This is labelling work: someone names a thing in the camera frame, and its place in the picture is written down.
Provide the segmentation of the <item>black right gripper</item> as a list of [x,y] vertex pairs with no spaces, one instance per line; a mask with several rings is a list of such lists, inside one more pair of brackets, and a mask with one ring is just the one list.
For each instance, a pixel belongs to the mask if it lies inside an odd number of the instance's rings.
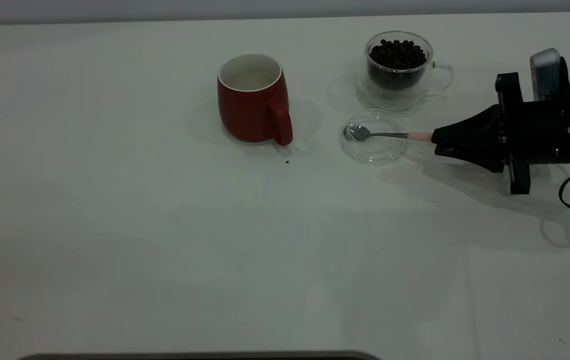
[[[496,77],[499,104],[475,116],[433,131],[435,154],[454,158],[491,173],[509,166],[510,192],[527,195],[531,187],[531,165],[570,164],[570,82],[559,76],[555,97],[525,102],[517,73]],[[499,121],[505,134],[500,143]]]

